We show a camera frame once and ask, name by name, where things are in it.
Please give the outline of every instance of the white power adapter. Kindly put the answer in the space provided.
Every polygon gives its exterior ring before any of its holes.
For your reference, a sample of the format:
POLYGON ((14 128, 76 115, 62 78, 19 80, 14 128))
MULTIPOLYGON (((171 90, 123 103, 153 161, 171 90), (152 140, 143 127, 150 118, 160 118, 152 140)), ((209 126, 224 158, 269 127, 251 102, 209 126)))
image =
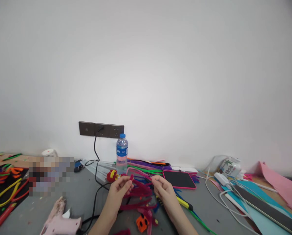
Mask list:
POLYGON ((214 175, 213 175, 223 186, 226 186, 227 188, 229 188, 230 190, 232 190, 232 187, 231 187, 231 183, 230 181, 222 174, 216 172, 214 175))

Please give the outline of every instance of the smartphone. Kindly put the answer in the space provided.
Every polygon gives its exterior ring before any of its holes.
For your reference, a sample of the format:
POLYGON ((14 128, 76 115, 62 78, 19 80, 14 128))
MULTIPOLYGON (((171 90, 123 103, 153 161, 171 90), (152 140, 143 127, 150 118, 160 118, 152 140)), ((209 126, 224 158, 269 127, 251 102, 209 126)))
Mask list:
POLYGON ((196 184, 187 172, 163 171, 162 174, 172 184, 173 188, 196 189, 196 184))

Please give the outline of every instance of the white cable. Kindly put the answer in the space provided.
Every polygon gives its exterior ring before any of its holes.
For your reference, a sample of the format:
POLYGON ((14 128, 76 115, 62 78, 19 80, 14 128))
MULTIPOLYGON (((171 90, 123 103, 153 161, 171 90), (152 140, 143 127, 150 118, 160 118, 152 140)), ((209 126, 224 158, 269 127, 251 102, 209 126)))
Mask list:
MULTIPOLYGON (((208 168, 207 177, 209 176, 209 171, 210 171, 210 168, 208 168)), ((202 179, 207 179, 207 177, 202 177, 202 176, 199 176, 199 178, 202 178, 202 179)))
POLYGON ((269 188, 269 187, 267 187, 267 186, 264 186, 264 185, 261 185, 261 184, 258 184, 258 183, 256 183, 256 182, 253 182, 254 184, 256 184, 256 185, 258 185, 260 188, 264 188, 264 189, 266 189, 266 190, 269 190, 269 191, 271 191, 271 192, 274 192, 274 193, 278 193, 275 189, 272 189, 272 188, 269 188))
MULTIPOLYGON (((227 193, 227 192, 230 192, 230 191, 231 191, 231 190, 227 190, 227 191, 224 191, 224 192, 220 193, 220 198, 221 198, 221 200, 223 201, 223 203, 224 203, 226 206, 227 206, 227 204, 226 204, 225 201, 222 199, 221 195, 222 195, 223 193, 227 193)), ((231 210, 230 210, 230 212, 231 212, 232 216, 234 217, 234 219, 235 219, 240 225, 242 225, 244 228, 248 229, 248 230, 251 231, 252 233, 257 234, 257 235, 260 235, 259 233, 256 233, 253 229, 251 229, 251 228, 247 227, 246 225, 242 224, 242 223, 236 218, 236 216, 232 213, 231 210)))
POLYGON ((206 171, 207 168, 210 168, 210 165, 213 163, 213 161, 214 161, 214 159, 216 157, 226 157, 226 159, 232 158, 231 156, 228 156, 228 155, 216 155, 216 156, 213 156, 213 158, 211 159, 211 162, 208 164, 208 166, 206 166, 206 168, 203 171, 206 171))
POLYGON ((247 188, 249 189, 250 191, 252 191, 254 194, 256 194, 262 201, 266 202, 262 197, 260 197, 255 191, 253 191, 252 189, 250 189, 249 187, 246 187, 245 185, 239 183, 236 179, 234 179, 234 181, 236 182, 236 184, 238 186, 240 186, 241 188, 247 188))
POLYGON ((223 203, 221 203, 212 193, 211 193, 211 191, 210 191, 210 189, 208 188, 208 185, 207 185, 207 181, 208 181, 208 179, 210 179, 211 177, 213 177, 213 176, 208 176, 207 177, 207 179, 206 179, 206 181, 205 181, 205 185, 206 185, 206 188, 208 189, 208 191, 209 191, 209 193, 211 194, 211 196, 215 199, 215 200, 217 200, 217 202, 219 202, 222 206, 224 206, 226 209, 228 209, 229 211, 231 211, 231 212, 233 212, 233 213, 235 213, 235 214, 238 214, 238 215, 240 215, 240 216, 243 216, 243 217, 248 217, 248 215, 247 214, 245 214, 245 215, 243 215, 243 214, 240 214, 240 213, 238 213, 238 212, 236 212, 236 211, 234 211, 234 210, 232 210, 232 209, 230 209, 226 204, 223 204, 223 203))

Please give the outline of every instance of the table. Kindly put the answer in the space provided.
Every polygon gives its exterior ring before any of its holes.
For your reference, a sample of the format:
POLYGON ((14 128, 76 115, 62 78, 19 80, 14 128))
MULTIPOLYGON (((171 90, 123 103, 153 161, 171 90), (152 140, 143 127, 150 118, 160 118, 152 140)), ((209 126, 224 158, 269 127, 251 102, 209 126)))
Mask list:
MULTIPOLYGON (((54 187, 52 196, 42 198, 29 196, 24 200, 0 227, 0 235, 40 234, 55 201, 60 196, 66 197, 66 210, 71 208, 72 218, 78 218, 80 216, 83 219, 89 218, 93 210, 94 196, 99 187, 95 182, 95 176, 87 169, 83 169, 79 173, 68 173, 67 176, 65 182, 60 182, 54 187)), ((210 184, 208 186, 211 192, 214 195, 218 195, 219 190, 213 187, 212 182, 209 181, 207 183, 210 184)), ((107 194, 108 192, 105 189, 101 189, 98 192, 95 215, 101 212, 107 194)), ((218 235, 253 234, 238 224, 230 212, 214 200, 206 189, 204 179, 201 179, 200 183, 197 184, 196 190, 182 190, 180 195, 193 205, 195 212, 202 221, 218 235)), ((232 210, 237 211, 225 197, 223 198, 232 210)), ((210 235, 185 208, 183 209, 199 235, 210 235)), ((110 234, 128 228, 131 230, 131 234, 140 234, 135 223, 139 215, 136 210, 122 212, 118 215, 110 234)), ((169 226, 168 218, 165 216, 162 208, 155 214, 155 218, 159 221, 159 225, 153 227, 153 235, 173 234, 173 230, 169 226)), ((238 216, 238 219, 244 225, 250 227, 243 217, 238 216)))

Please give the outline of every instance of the black cable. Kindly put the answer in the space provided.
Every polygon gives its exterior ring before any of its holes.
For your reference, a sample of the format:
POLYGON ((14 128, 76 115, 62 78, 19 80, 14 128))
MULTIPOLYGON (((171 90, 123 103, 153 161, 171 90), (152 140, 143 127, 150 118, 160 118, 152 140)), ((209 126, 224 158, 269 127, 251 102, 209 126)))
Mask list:
POLYGON ((87 229, 86 229, 85 231, 82 231, 82 230, 81 230, 78 234, 85 234, 85 233, 89 230, 89 228, 91 227, 92 222, 93 222, 93 219, 94 219, 94 213, 95 213, 95 206, 96 206, 96 197, 97 197, 97 193, 98 193, 98 191, 99 191, 102 187, 106 186, 107 184, 110 184, 110 183, 106 183, 106 184, 104 184, 104 185, 101 185, 101 187, 100 187, 99 189, 97 189, 96 194, 95 194, 95 198, 94 198, 94 206, 93 206, 93 212, 92 212, 92 216, 91 216, 91 222, 90 222, 89 226, 87 227, 87 229))
POLYGON ((97 218, 100 216, 100 214, 99 214, 99 215, 94 215, 94 213, 95 213, 95 206, 96 206, 96 197, 97 197, 97 193, 98 193, 98 191, 99 191, 101 188, 104 188, 104 189, 106 189, 106 190, 109 191, 109 189, 106 188, 105 186, 106 186, 107 184, 111 184, 111 183, 106 183, 106 184, 102 185, 102 184, 101 184, 100 182, 98 182, 97 179, 96 179, 97 169, 98 169, 98 162, 100 161, 100 158, 99 158, 99 156, 98 156, 98 154, 97 154, 97 152, 96 152, 96 138, 97 138, 97 134, 98 134, 98 132, 100 132, 103 128, 104 128, 104 127, 102 127, 101 129, 99 129, 99 130, 97 131, 96 136, 95 136, 95 141, 94 141, 94 152, 95 152, 95 154, 96 154, 98 160, 88 160, 88 161, 84 164, 84 166, 89 166, 89 165, 93 164, 94 162, 97 162, 96 170, 95 170, 95 181, 100 185, 100 188, 97 189, 97 192, 96 192, 96 194, 95 194, 92 216, 91 216, 90 218, 87 218, 86 220, 84 220, 84 221, 82 222, 82 225, 86 224, 86 223, 89 222, 89 221, 91 221, 91 222, 90 222, 89 226, 87 227, 87 229, 86 229, 85 231, 79 229, 79 230, 77 231, 77 234, 78 234, 78 235, 83 235, 83 234, 85 234, 85 233, 89 230, 89 228, 91 227, 93 220, 94 220, 94 219, 97 219, 97 218))
MULTIPOLYGON (((129 197, 129 199, 127 200, 126 205, 129 204, 130 200, 131 200, 131 197, 129 197)), ((87 218, 86 220, 84 220, 84 221, 82 222, 82 225, 88 223, 92 218, 93 218, 93 220, 94 220, 94 219, 97 219, 99 216, 100 216, 100 214, 99 214, 99 215, 94 215, 94 216, 92 216, 92 217, 87 218)))

